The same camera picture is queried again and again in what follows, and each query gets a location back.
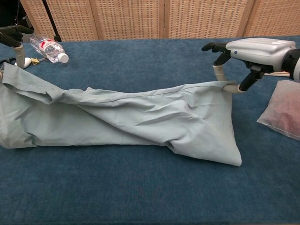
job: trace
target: wrinkled fabric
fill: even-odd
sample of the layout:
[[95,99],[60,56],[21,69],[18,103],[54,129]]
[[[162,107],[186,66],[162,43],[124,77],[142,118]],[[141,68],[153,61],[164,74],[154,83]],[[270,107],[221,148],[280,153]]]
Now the wrinkled fabric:
[[300,141],[300,83],[278,81],[266,110],[257,122]]
[[141,93],[63,90],[5,64],[1,145],[163,145],[174,153],[239,166],[232,82],[186,84]]

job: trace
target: folded sheet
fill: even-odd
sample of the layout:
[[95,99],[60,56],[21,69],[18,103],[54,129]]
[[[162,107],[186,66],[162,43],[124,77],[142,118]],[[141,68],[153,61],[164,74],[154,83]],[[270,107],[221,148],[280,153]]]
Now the folded sheet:
[[101,144],[163,145],[174,153],[241,165],[231,121],[233,82],[141,93],[63,90],[5,64],[0,144],[8,149]]

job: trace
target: wicker screen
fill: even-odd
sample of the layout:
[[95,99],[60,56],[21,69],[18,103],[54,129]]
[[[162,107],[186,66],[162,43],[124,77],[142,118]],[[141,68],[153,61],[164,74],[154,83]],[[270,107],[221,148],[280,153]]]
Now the wicker screen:
[[63,41],[98,40],[89,0],[48,0]]
[[258,0],[245,36],[300,35],[300,0]]
[[54,31],[42,0],[21,0],[21,4],[25,9],[35,32],[53,38]]
[[164,0],[91,0],[100,39],[162,38]]
[[[89,0],[47,0],[47,3],[63,41],[98,40]],[[22,0],[22,5],[36,33],[53,37],[42,0]]]
[[165,37],[240,37],[252,5],[252,0],[165,0]]

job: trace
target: black pole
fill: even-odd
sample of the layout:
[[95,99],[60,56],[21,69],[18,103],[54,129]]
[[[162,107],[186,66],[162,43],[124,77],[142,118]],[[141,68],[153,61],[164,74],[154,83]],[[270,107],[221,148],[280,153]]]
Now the black pole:
[[57,28],[55,26],[55,23],[54,23],[54,20],[53,20],[53,17],[51,15],[51,12],[50,12],[50,9],[49,9],[49,6],[48,6],[48,3],[46,0],[42,0],[43,1],[43,4],[44,4],[44,7],[46,9],[46,12],[48,14],[48,17],[49,17],[49,20],[51,22],[51,25],[53,27],[53,30],[54,30],[54,33],[55,33],[55,36],[54,36],[54,40],[57,41],[57,42],[61,42],[61,38],[60,38],[60,35],[57,31]]

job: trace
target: blue carpet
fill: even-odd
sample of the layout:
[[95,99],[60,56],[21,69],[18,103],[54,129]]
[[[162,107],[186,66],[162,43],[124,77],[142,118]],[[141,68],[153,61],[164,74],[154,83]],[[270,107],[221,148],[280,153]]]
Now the blue carpet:
[[[280,38],[300,47],[300,37]],[[210,41],[67,42],[69,63],[26,70],[63,89],[169,88],[215,80],[218,53],[201,51]],[[0,59],[12,56],[0,46]],[[231,59],[225,73],[240,82],[248,69]],[[241,167],[158,146],[0,149],[0,224],[300,223],[300,142],[256,122],[280,79],[266,76],[233,96]]]

